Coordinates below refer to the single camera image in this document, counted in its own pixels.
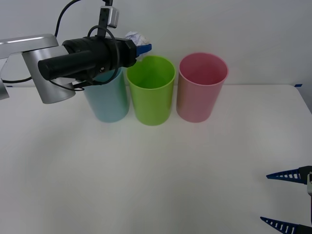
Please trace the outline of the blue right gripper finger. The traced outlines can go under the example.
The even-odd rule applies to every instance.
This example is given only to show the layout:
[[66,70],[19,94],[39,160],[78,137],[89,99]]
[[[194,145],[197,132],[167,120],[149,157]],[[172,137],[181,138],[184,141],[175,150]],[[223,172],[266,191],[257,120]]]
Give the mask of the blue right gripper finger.
[[312,172],[312,166],[304,166],[298,169],[272,173],[272,174],[266,175],[266,178],[307,185],[308,174],[310,174],[311,172]]
[[262,216],[260,219],[282,234],[312,234],[312,228],[305,225],[284,222]]

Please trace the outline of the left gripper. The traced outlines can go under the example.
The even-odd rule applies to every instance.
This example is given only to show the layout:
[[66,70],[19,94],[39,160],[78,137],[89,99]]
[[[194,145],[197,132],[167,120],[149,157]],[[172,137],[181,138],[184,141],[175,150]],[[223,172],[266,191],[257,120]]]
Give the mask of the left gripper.
[[131,39],[117,38],[117,46],[119,49],[119,65],[117,65],[117,51],[112,39],[107,39],[107,45],[109,48],[109,56],[111,62],[109,70],[114,70],[117,67],[131,67],[136,63],[136,57],[146,54],[151,51],[152,45],[145,44],[136,46]]

